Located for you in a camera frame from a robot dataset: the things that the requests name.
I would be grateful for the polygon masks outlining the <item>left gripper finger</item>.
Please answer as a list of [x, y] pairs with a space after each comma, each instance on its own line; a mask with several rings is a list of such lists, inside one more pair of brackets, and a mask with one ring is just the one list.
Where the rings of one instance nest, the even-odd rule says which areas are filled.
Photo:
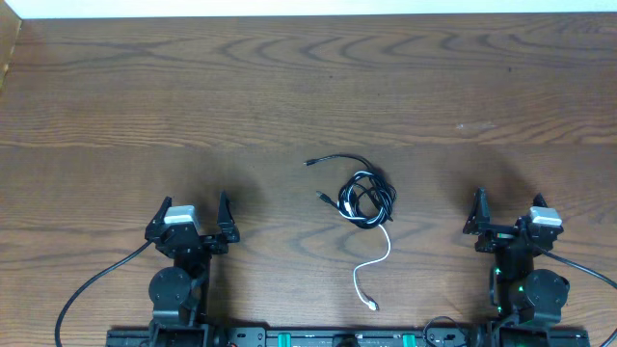
[[222, 191], [220, 195], [217, 226], [226, 238], [227, 243], [238, 243], [240, 241], [240, 233], [230, 213], [229, 199], [225, 191]]
[[164, 218], [167, 211], [172, 206], [172, 201], [173, 199], [171, 197], [165, 197], [163, 199], [161, 206], [159, 207], [158, 211], [155, 213], [154, 217], [150, 222], [151, 226], [160, 226], [165, 224]]

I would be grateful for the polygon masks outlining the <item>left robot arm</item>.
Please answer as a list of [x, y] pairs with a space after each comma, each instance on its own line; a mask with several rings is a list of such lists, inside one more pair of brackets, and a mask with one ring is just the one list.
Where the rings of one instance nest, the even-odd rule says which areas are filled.
[[146, 227], [145, 238], [174, 261], [149, 284], [155, 324], [197, 327], [206, 321], [211, 258], [226, 254], [230, 244], [240, 241], [225, 192], [220, 195], [216, 225], [219, 232], [199, 234], [196, 207], [174, 206], [166, 197]]

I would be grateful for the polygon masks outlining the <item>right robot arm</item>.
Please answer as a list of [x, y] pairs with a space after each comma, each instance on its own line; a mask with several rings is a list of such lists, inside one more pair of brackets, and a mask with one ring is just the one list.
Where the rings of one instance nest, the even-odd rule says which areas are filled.
[[552, 249], [563, 232], [562, 224], [558, 212], [538, 194], [515, 224], [496, 225], [491, 222], [486, 191], [476, 190], [463, 232], [478, 237], [474, 244], [477, 252], [495, 257], [489, 298], [501, 320], [536, 327], [560, 322], [570, 284], [551, 270], [537, 269], [534, 259]]

